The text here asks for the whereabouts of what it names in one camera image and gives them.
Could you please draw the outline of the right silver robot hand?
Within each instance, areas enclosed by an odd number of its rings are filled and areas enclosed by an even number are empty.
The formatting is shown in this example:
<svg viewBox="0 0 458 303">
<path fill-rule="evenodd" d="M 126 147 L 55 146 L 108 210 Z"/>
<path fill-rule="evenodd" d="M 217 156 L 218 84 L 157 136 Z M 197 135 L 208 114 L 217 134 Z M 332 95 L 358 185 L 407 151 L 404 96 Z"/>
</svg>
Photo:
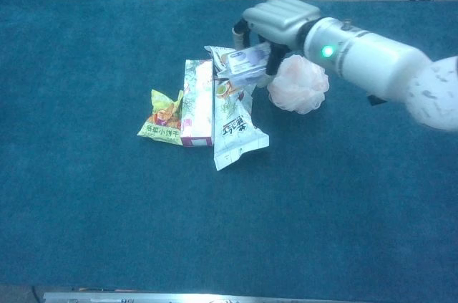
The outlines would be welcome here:
<svg viewBox="0 0 458 303">
<path fill-rule="evenodd" d="M 237 50 L 250 46 L 250 33 L 270 46 L 266 74 L 277 74 L 290 52 L 303 52 L 307 34 L 321 19 L 321 10 L 299 0 L 267 0 L 246 9 L 232 28 Z"/>
</svg>

